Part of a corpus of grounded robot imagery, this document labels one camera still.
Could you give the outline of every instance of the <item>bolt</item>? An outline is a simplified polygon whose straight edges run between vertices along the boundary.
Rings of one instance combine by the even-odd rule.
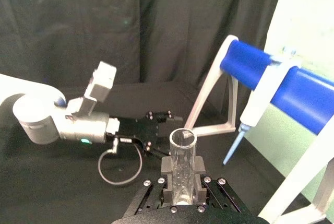
[[[151,185],[151,181],[150,180],[144,180],[144,182],[142,184],[144,186],[149,186],[149,185]]]
[[[165,178],[164,177],[160,177],[160,178],[158,178],[158,183],[159,184],[162,184],[162,183],[164,183],[165,182]]]
[[[177,212],[177,207],[176,206],[171,206],[169,209],[173,214]]]
[[[226,180],[225,180],[224,178],[219,178],[219,179],[218,179],[218,183],[219,183],[220,185],[225,185],[225,184],[226,184]]]
[[[206,183],[210,183],[210,182],[211,182],[211,178],[208,177],[208,176],[206,176],[206,177],[204,177],[204,181],[205,181]]]
[[[199,211],[200,213],[204,213],[205,212],[205,206],[199,205],[197,207],[197,211]]]

